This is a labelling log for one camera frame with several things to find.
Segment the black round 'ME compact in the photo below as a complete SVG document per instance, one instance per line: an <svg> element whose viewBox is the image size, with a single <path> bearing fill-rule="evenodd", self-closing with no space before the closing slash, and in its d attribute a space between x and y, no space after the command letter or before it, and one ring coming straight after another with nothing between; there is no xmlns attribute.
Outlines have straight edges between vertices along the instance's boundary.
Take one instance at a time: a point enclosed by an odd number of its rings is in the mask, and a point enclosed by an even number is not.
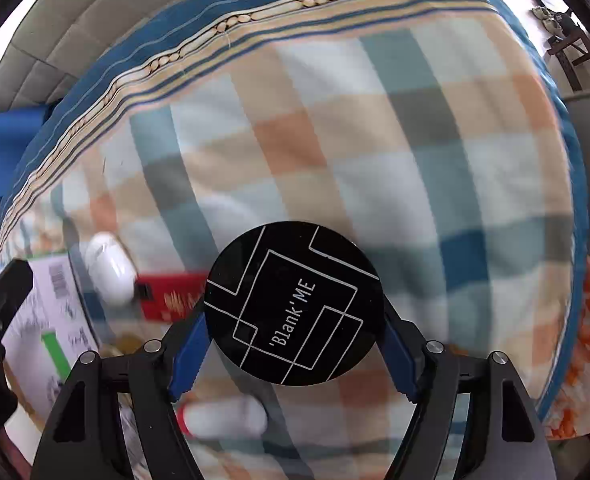
<svg viewBox="0 0 590 480"><path fill-rule="evenodd" d="M204 311L209 338L243 372L284 387L331 382L384 328L383 288L351 240L324 226L257 226L222 249Z"/></svg>

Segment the gold round tin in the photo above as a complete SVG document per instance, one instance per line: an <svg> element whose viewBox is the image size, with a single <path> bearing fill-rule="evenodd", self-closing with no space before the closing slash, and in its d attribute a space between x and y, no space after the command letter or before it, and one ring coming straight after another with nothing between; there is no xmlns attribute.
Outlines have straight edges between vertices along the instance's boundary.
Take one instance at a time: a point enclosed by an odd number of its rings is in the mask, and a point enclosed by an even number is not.
<svg viewBox="0 0 590 480"><path fill-rule="evenodd" d="M137 352L145 340L135 334L124 333L114 340L101 344L100 356L102 358L112 358L113 356L127 356Z"/></svg>

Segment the white cardboard box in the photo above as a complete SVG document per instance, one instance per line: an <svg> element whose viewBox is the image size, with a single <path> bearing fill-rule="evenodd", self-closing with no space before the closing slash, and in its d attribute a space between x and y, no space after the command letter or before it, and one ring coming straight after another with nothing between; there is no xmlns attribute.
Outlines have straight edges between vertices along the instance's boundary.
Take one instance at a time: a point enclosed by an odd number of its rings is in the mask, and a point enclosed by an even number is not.
<svg viewBox="0 0 590 480"><path fill-rule="evenodd" d="M98 347L68 255L27 262L33 288L3 337L4 370L18 406L43 428L78 356Z"/></svg>

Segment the white red-capped tube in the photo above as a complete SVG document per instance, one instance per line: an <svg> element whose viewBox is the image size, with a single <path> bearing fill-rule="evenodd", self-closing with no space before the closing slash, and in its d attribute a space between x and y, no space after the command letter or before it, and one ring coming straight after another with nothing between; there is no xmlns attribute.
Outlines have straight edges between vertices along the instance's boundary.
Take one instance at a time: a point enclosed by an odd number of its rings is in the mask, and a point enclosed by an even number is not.
<svg viewBox="0 0 590 480"><path fill-rule="evenodd" d="M268 428L266 409L255 396L185 402L177 421L184 436L202 440L255 438Z"/></svg>

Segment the red cigarette box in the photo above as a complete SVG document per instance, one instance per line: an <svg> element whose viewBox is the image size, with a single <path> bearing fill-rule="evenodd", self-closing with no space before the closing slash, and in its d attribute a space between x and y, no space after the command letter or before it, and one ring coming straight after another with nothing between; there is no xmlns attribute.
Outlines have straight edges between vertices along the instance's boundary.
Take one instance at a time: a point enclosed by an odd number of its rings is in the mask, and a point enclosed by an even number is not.
<svg viewBox="0 0 590 480"><path fill-rule="evenodd" d="M165 323L184 320L202 297L206 280L204 272L139 275L134 291L143 318Z"/></svg>

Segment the white earbuds case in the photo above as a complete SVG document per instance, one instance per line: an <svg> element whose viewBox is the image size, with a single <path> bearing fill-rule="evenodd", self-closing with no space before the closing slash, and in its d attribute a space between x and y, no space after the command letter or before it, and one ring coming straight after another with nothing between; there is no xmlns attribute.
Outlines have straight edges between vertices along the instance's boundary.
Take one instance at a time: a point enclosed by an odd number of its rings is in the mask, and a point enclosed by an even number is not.
<svg viewBox="0 0 590 480"><path fill-rule="evenodd" d="M109 232L96 233L83 254L90 281L110 308L121 308L134 298L136 270L118 238Z"/></svg>

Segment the plaid checkered tablecloth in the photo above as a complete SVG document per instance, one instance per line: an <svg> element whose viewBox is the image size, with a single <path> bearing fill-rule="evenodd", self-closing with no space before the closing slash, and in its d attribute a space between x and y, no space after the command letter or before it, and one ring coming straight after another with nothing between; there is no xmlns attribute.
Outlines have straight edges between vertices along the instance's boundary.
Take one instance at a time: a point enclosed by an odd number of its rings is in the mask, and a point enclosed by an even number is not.
<svg viewBox="0 0 590 480"><path fill-rule="evenodd" d="M580 142L502 0L185 0L108 50L29 144L0 262L116 234L208 269L283 220L355 242L429 338L510 356L540 415L575 337Z"/></svg>

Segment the dark wooden chair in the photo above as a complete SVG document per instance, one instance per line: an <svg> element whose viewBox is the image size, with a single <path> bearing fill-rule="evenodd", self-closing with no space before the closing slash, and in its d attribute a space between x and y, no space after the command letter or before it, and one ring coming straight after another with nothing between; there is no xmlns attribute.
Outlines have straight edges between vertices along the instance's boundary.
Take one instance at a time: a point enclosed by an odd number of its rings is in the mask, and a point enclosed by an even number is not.
<svg viewBox="0 0 590 480"><path fill-rule="evenodd" d="M573 11L553 11L546 6L534 6L530 13L549 34L548 58L560 65L572 92L588 90L583 82L590 81L590 37L573 18Z"/></svg>

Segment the grey fabric sofa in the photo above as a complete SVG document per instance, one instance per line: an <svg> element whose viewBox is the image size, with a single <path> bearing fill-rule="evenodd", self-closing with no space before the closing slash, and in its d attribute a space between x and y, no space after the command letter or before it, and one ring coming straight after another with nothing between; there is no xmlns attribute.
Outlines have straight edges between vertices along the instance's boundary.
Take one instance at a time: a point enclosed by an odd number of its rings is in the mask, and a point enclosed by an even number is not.
<svg viewBox="0 0 590 480"><path fill-rule="evenodd" d="M63 99L115 44L181 0L37 0L0 62L0 113Z"/></svg>

